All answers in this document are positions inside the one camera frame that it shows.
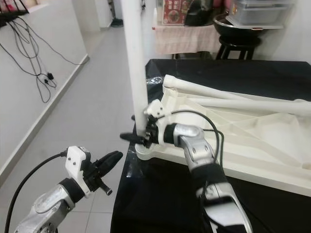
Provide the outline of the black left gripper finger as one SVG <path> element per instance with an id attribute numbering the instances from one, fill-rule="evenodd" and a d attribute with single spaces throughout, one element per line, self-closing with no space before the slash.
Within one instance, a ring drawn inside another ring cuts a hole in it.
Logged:
<path id="1" fill-rule="evenodd" d="M 122 154 L 107 154 L 96 161 L 96 168 L 99 174 L 107 174 L 122 159 Z"/>
<path id="2" fill-rule="evenodd" d="M 93 162 L 93 165 L 97 169 L 112 169 L 122 159 L 123 153 L 120 151 L 113 151 L 106 154 L 102 158 Z"/>

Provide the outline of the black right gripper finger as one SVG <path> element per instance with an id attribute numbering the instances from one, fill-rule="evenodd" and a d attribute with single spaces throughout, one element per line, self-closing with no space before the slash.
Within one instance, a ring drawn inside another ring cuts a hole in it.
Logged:
<path id="1" fill-rule="evenodd" d="M 136 133 L 121 133 L 120 138 L 139 145 L 144 145 L 146 143 L 146 138 Z"/>

